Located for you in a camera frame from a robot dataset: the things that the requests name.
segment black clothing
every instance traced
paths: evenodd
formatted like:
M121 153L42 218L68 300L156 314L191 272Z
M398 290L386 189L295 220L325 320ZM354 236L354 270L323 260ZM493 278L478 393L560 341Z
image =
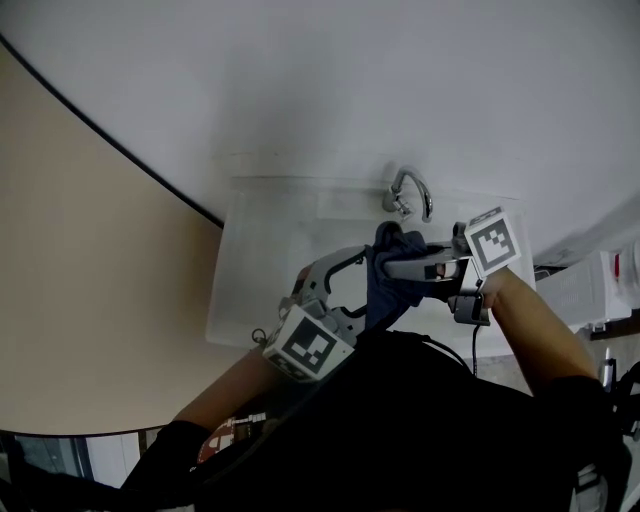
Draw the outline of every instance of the black clothing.
M277 428L196 467L209 435L168 425L124 487L196 510L564 511L580 469L624 458L599 382L533 398L404 333L363 340Z

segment white box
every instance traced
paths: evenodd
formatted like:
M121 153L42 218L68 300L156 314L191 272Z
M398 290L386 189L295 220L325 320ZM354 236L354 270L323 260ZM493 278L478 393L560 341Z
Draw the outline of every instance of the white box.
M300 382L322 380L353 353L353 347L293 305L269 337L263 356Z
M613 258L596 251L536 283L540 296L571 330L631 316L631 308L620 298Z
M486 277L520 258L520 247L507 214L497 206L467 224L464 236L480 277Z

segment black sleeve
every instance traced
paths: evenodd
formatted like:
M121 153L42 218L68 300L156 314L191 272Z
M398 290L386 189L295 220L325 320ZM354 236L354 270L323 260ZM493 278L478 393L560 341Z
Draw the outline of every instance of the black sleeve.
M164 427L122 485L123 489L166 491L187 483L200 447L211 435L204 427L174 421Z
M588 377L556 379L540 398L561 433L574 470L595 464L607 480L609 504L621 503L631 456L602 384Z

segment beige wall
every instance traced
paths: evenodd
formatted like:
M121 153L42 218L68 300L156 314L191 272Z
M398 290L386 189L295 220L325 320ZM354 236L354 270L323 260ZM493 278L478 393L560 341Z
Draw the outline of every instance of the beige wall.
M0 429L168 422L241 352L205 342L221 230L0 50Z

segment hand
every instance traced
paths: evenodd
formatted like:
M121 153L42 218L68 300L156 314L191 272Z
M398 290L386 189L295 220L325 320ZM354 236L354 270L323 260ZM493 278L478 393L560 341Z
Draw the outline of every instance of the hand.
M509 270L509 267L501 268L491 274L481 290L484 295L484 307L493 307L498 294L504 292L505 287L514 279L517 279L517 276Z

